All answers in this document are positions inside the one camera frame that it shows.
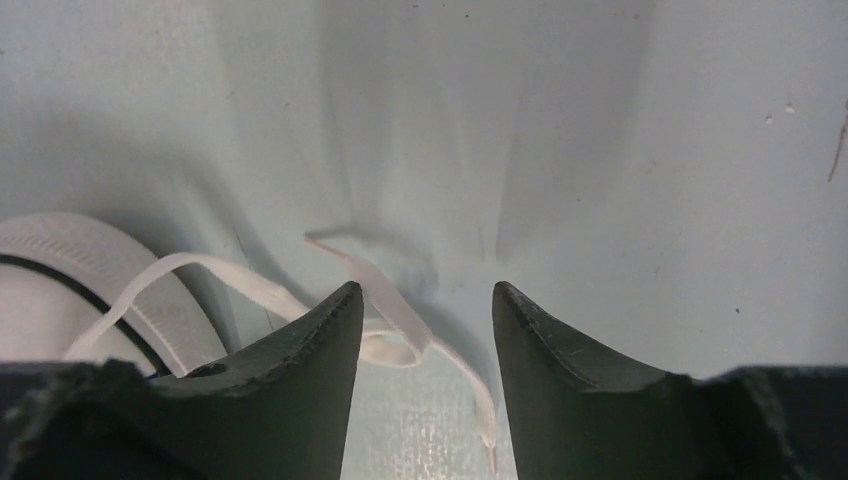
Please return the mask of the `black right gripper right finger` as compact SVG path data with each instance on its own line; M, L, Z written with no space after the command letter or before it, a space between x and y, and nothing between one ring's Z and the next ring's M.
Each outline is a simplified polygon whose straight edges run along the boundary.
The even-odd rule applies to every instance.
M505 281L492 316L522 479L847 475L843 366L747 366L696 380L598 342Z

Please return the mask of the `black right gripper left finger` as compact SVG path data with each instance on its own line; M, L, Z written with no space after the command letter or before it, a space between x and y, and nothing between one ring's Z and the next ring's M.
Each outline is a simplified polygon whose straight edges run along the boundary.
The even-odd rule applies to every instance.
M131 363L5 363L5 479L337 479L363 327L347 282L178 378Z

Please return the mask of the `white shoelace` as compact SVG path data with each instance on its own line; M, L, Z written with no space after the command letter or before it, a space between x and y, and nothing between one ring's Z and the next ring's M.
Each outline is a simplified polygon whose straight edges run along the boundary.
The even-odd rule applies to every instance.
M360 359L384 367L412 368L422 362L427 351L435 349L465 375L474 394L479 436L486 448L489 470L495 475L498 471L497 409L491 390L478 370L448 342L433 334L419 313L372 262L309 236L304 240L342 260L350 278L360 284L366 299L380 314L378 319L368 321L363 327ZM225 285L289 323L308 312L287 288L240 264L207 254L174 253L155 260L130 280L109 310L75 338L62 358L70 360L89 349L133 307L139 294L160 278L191 264L200 265Z

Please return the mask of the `blue sneaker laces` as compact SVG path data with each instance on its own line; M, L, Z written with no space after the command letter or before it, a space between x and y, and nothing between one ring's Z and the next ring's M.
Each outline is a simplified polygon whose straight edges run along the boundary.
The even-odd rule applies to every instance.
M102 221L67 212L1 223L1 359L59 361L156 255ZM195 297L167 272L74 361L130 361L146 376L183 376L226 356Z

